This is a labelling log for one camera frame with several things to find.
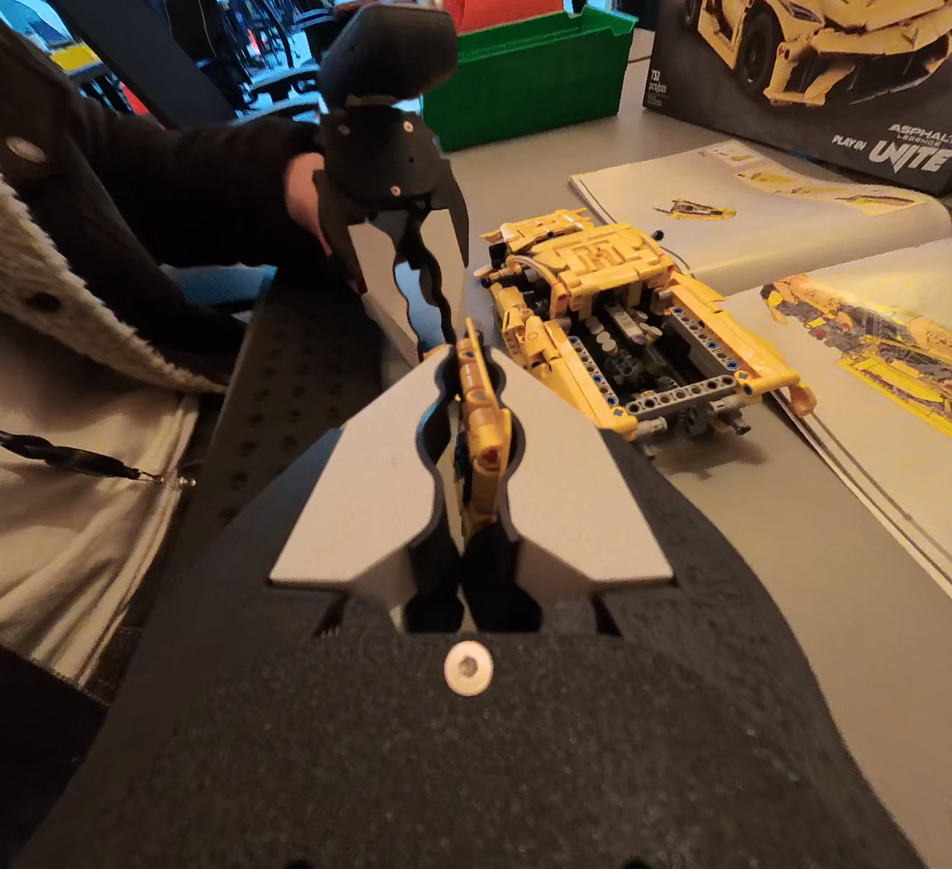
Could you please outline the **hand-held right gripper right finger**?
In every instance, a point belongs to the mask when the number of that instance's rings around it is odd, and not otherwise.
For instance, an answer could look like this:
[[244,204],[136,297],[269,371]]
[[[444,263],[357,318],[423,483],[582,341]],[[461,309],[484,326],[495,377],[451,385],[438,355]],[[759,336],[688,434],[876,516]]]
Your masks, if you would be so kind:
[[506,354],[489,356],[519,433],[500,500],[517,585],[535,600],[571,600],[670,584],[672,566],[601,429]]

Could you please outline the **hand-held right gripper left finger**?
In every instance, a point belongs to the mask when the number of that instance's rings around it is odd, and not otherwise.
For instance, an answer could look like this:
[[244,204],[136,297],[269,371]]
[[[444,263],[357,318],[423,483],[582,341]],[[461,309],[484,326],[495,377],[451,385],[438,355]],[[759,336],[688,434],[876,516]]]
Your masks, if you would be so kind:
[[272,584],[403,608],[406,625],[457,625],[457,547],[437,470],[456,368],[454,347],[435,348],[344,424]]

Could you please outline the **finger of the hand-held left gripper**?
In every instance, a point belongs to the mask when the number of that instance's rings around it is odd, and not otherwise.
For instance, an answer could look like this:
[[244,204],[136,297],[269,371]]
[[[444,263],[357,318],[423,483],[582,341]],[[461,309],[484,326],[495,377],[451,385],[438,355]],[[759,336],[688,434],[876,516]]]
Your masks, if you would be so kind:
[[406,213],[379,213],[354,226],[354,249],[365,285],[363,306],[409,365],[443,344],[443,313],[426,267],[411,266],[403,249],[410,220]]
[[415,219],[420,268],[415,271],[415,332],[419,347],[445,343],[446,323],[459,336],[466,314],[467,263],[447,209]]

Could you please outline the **yellow brick beam with pin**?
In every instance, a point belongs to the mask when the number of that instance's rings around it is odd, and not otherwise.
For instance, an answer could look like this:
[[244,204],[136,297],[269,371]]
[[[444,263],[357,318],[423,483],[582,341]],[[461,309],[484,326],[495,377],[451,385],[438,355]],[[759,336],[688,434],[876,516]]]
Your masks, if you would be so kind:
[[456,344],[460,392],[454,478],[465,543],[497,519],[501,484],[512,445],[512,416],[501,406],[482,345],[466,318]]

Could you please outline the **yellow toy brick car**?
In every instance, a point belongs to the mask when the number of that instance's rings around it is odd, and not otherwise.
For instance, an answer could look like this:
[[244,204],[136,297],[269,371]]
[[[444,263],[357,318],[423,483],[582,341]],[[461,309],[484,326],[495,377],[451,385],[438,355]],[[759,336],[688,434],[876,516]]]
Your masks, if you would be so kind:
[[512,360],[646,454],[676,438],[744,435],[744,411],[779,390],[795,416],[815,411],[779,352],[633,225],[565,209],[482,239],[489,264],[474,277]]

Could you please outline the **grey desk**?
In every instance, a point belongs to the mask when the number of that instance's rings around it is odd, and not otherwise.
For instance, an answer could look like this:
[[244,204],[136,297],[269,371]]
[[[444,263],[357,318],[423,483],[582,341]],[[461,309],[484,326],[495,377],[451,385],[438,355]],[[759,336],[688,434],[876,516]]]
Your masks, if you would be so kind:
[[[635,30],[616,117],[450,156],[470,269],[498,224],[580,204],[569,177],[696,149],[710,130],[645,113]],[[659,471],[743,555],[797,636],[866,778],[930,867],[951,865],[951,602],[773,402],[753,430],[661,454]]]

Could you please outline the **person's left hand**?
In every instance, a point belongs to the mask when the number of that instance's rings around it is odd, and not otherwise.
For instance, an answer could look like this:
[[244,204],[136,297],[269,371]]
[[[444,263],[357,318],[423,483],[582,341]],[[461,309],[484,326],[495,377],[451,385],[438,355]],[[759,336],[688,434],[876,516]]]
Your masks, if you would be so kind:
[[314,182],[324,169],[324,156],[316,151],[299,154],[289,161],[284,176],[285,203],[289,217],[300,229],[312,235],[327,257],[332,250],[319,219],[319,196]]

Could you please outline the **black perforated panel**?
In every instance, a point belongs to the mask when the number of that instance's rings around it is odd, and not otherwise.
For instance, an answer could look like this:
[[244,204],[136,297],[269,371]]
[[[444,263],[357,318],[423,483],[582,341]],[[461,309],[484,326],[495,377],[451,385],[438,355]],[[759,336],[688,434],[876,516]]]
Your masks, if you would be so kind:
[[268,485],[410,368],[347,286],[280,268],[257,300],[223,397],[201,399],[189,480],[153,571],[175,581]]

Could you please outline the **green plastic bin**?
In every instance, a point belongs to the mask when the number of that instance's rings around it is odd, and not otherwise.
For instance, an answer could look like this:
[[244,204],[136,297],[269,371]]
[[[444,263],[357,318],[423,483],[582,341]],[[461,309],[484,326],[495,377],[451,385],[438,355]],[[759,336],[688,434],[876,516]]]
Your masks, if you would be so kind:
[[636,17],[585,6],[458,36],[458,69],[422,97],[446,152],[614,116]]

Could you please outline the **person's white shirt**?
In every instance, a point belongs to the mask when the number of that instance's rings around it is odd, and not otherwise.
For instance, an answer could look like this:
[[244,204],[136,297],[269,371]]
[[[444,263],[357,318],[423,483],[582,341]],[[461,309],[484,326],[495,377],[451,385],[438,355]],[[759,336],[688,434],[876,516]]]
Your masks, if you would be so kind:
[[1,426],[166,482],[100,479],[2,450],[2,644],[80,684],[168,532],[196,397],[127,381],[2,316]]

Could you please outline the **open instruction booklet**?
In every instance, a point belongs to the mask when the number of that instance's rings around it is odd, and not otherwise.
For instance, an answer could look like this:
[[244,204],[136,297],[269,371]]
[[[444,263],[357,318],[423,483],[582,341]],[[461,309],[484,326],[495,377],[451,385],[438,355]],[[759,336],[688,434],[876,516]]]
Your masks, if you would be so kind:
[[950,213],[804,175],[736,140],[581,173],[593,215],[662,232],[811,387],[804,436],[950,592]]

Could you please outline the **toy car picture box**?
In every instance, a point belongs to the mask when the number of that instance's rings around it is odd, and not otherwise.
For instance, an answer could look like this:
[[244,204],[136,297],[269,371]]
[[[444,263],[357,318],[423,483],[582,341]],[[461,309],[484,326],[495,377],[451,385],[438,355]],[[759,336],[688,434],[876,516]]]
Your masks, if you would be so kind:
[[660,0],[644,106],[948,196],[951,0]]

